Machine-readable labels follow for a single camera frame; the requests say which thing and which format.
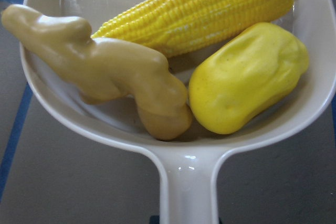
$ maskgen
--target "plastic corn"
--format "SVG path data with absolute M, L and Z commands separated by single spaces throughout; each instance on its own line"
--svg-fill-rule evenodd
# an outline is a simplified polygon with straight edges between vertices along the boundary
M 275 20 L 294 0 L 146 0 L 105 22 L 96 37 L 123 39 L 173 57 Z

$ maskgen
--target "white scoop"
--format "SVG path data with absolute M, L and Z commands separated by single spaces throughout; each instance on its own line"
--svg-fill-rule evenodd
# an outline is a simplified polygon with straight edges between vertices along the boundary
M 97 0 L 25 0 L 47 15 L 68 12 L 89 19 L 99 16 Z M 239 132 L 222 136 L 196 122 L 175 142 L 150 137 L 136 114 L 131 98 L 91 106 L 77 91 L 62 82 L 41 60 L 21 47 L 27 80 L 44 108 L 65 126 L 97 142 L 142 153 L 157 166 L 161 178 L 161 224 L 217 224 L 216 179 L 231 155 L 288 138 L 311 124 L 326 109 L 335 92 L 336 21 L 331 0 L 296 0 L 293 15 L 278 23 L 290 29 L 308 48 L 310 68 L 294 92 L 261 114 Z M 187 83 L 199 56 L 174 59 L 176 76 Z

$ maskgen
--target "blue tape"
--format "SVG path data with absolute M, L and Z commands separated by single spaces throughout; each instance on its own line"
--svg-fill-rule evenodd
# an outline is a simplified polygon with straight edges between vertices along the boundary
M 11 169 L 14 154 L 16 151 L 16 146 L 20 139 L 21 131 L 25 123 L 26 115 L 28 112 L 28 108 L 29 108 L 29 104 L 30 104 L 30 100 L 32 96 L 33 96 L 33 92 L 31 91 L 30 86 L 26 84 L 26 88 L 24 90 L 20 106 L 16 113 L 12 131 L 8 139 L 4 157 L 0 165 L 0 202 L 1 202 L 2 195 L 4 192 L 5 186 L 6 186 L 9 170 Z

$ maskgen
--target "fake food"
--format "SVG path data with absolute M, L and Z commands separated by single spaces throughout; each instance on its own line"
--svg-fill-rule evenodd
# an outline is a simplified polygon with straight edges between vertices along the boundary
M 173 57 L 275 20 L 294 0 L 146 0 L 105 22 L 92 37 L 118 38 Z
M 308 64 L 305 45 L 292 33 L 271 23 L 253 25 L 195 69 L 191 109 L 208 130 L 233 133 L 288 95 Z
M 160 52 L 118 39 L 91 39 L 87 20 L 48 17 L 23 5 L 6 8 L 2 24 L 64 81 L 73 83 L 85 102 L 131 94 L 152 136 L 171 140 L 189 128 L 187 89 L 170 74 Z

